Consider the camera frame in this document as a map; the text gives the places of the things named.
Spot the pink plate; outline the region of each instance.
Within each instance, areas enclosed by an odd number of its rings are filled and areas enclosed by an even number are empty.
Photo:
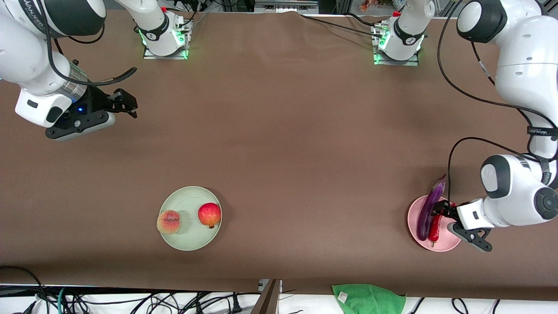
[[[415,238],[415,241],[418,242],[423,248],[427,250],[431,250],[434,252],[447,252],[459,244],[461,239],[456,237],[448,230],[448,224],[451,222],[455,222],[455,220],[442,217],[440,220],[440,238],[432,247],[432,241],[426,239],[425,241],[421,241],[417,237],[417,223],[419,221],[419,213],[422,209],[422,204],[426,200],[426,195],[417,198],[411,207],[409,208],[409,214],[407,215],[407,224],[409,226],[409,231],[411,231],[411,235]]]

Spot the white plate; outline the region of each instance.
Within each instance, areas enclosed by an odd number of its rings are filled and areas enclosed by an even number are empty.
[[[215,195],[202,187],[185,187],[171,194],[161,206],[159,215],[168,210],[180,214],[180,230],[172,235],[161,234],[164,241],[177,250],[193,251],[201,249],[213,240],[221,228],[221,222],[213,229],[201,224],[198,219],[198,210],[201,205],[215,203],[221,208]]]

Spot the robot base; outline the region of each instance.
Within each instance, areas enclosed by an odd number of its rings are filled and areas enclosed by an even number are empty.
[[[375,26],[371,26],[370,30],[373,34],[380,34],[382,36],[386,35],[389,26],[383,23],[376,23]],[[415,53],[410,59],[405,61],[393,60],[386,55],[379,46],[383,43],[384,38],[372,37],[372,50],[374,52],[374,64],[384,64],[384,65],[408,65],[408,66],[418,66],[419,57]]]
[[[192,25],[193,21],[188,22],[181,30],[184,34],[179,36],[179,40],[184,40],[184,46],[178,48],[174,53],[168,56],[158,56],[153,54],[147,47],[143,51],[144,59],[157,59],[157,60],[186,60],[188,59],[188,52],[190,51],[190,40],[192,38]]]

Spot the plate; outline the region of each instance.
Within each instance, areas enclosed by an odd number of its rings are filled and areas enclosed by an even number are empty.
[[[420,244],[423,248],[434,252],[447,252],[455,248],[457,244],[461,242],[460,238],[458,238],[448,230],[448,224],[455,222],[455,220],[447,217],[442,217],[442,219],[440,220],[440,237],[438,238],[436,244],[434,244],[434,247],[432,247],[432,241],[430,241],[429,239],[421,241],[419,240],[419,237],[417,237],[417,223],[419,222],[419,213],[422,209],[424,201],[426,200],[426,197],[427,196],[425,195],[417,198],[409,208],[409,213],[407,215],[407,224],[409,226],[409,231],[411,232],[413,238],[415,238],[415,241],[417,241],[417,243]],[[440,197],[439,200],[443,201],[445,200],[445,198]]]
[[[216,196],[202,187],[185,187],[171,194],[159,211],[159,215],[168,210],[180,214],[181,227],[172,235],[161,234],[163,240],[170,246],[181,251],[194,251],[201,249],[210,243],[219,232],[221,222],[213,229],[201,224],[198,219],[198,210],[201,205],[215,203],[221,208]],[[221,208],[221,221],[223,220],[223,209]]]

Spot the red chili pepper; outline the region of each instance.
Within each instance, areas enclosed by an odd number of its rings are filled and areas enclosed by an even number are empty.
[[[440,237],[440,220],[442,220],[442,215],[436,215],[432,219],[432,225],[430,226],[430,232],[428,233],[428,239],[432,241],[432,247],[438,241]]]

